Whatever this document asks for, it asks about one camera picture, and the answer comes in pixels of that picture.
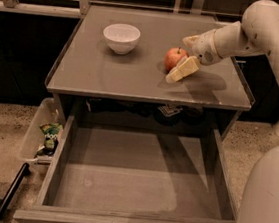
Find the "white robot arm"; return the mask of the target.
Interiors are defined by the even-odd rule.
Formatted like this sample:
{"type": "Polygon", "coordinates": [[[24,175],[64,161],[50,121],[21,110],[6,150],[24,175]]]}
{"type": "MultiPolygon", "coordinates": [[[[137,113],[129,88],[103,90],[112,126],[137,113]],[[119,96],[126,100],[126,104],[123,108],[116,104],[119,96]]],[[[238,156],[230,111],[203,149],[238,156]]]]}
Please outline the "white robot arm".
{"type": "MultiPolygon", "coordinates": [[[[227,26],[185,37],[192,55],[171,69],[166,80],[177,82],[230,56],[264,55],[274,76],[273,90],[262,92],[258,112],[275,121],[279,136],[279,4],[258,0],[249,5],[242,19],[227,26]]],[[[255,163],[243,191],[236,223],[279,223],[279,146],[268,150],[255,163]]]]}

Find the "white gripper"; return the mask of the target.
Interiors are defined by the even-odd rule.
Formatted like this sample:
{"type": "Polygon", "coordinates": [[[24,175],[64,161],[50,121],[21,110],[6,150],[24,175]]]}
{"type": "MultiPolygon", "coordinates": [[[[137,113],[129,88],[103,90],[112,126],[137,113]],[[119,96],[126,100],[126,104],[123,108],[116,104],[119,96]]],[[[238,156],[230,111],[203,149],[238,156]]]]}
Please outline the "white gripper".
{"type": "Polygon", "coordinates": [[[184,77],[188,77],[195,73],[200,69],[200,63],[204,66],[208,66],[219,63],[222,60],[216,48],[216,32],[217,29],[211,29],[198,36],[192,35],[183,38],[183,44],[192,48],[192,53],[196,56],[184,56],[176,66],[170,70],[165,77],[165,80],[169,84],[178,82],[184,77]]]}

